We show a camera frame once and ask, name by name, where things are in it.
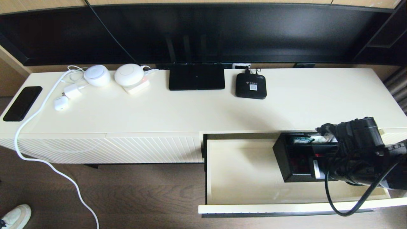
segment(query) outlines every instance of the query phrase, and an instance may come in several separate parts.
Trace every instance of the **white power adapter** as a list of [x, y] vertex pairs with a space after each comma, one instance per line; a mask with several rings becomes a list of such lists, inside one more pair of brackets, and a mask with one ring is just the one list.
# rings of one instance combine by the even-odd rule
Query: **white power adapter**
[[66, 96], [61, 96], [58, 99], [54, 100], [54, 109], [57, 111], [64, 110], [68, 108], [69, 100]]
[[79, 86], [77, 84], [72, 84], [72, 85], [65, 87], [63, 89], [63, 94], [70, 99], [73, 99], [73, 98], [76, 98], [76, 97], [79, 97], [82, 95], [82, 93], [79, 91]]

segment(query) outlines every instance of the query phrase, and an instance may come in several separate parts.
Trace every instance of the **wall outlet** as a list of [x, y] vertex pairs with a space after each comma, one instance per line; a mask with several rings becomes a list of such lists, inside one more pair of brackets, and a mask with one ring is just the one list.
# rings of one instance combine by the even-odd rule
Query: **wall outlet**
[[232, 64], [232, 69], [245, 69], [246, 67], [250, 68], [251, 64]]
[[294, 64], [293, 68], [313, 68], [315, 64]]

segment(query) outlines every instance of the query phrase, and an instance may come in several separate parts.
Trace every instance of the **drawer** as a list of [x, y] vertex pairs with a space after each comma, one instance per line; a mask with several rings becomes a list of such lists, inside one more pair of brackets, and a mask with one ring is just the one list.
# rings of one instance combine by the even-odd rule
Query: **drawer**
[[[323, 182], [284, 182], [273, 152], [278, 135], [244, 137], [206, 140], [206, 204], [199, 206], [200, 214], [333, 213]], [[342, 181], [330, 181], [329, 187], [339, 210], [351, 209], [367, 189]], [[376, 188], [361, 210], [399, 205], [407, 205], [407, 198], [390, 198], [386, 189]]]

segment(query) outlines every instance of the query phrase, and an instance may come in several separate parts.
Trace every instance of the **black smartphone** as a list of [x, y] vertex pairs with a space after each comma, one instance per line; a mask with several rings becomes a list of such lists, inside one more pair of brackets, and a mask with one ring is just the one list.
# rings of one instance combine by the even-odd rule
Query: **black smartphone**
[[18, 97], [15, 99], [14, 103], [11, 105], [10, 109], [7, 111], [6, 115], [3, 117], [3, 121], [6, 122], [19, 122], [24, 119], [30, 110], [31, 106], [34, 104], [35, 100], [42, 91], [42, 87], [25, 87]]

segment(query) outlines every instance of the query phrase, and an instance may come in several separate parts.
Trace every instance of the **ribbed cabinet door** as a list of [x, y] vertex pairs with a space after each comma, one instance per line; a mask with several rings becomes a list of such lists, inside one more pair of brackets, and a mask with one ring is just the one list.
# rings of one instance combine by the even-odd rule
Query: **ribbed cabinet door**
[[[140, 163], [105, 138], [105, 134], [36, 134], [18, 141], [21, 153], [51, 163]], [[13, 149], [13, 139], [1, 145]]]
[[137, 163], [203, 162], [199, 132], [109, 133], [106, 139]]

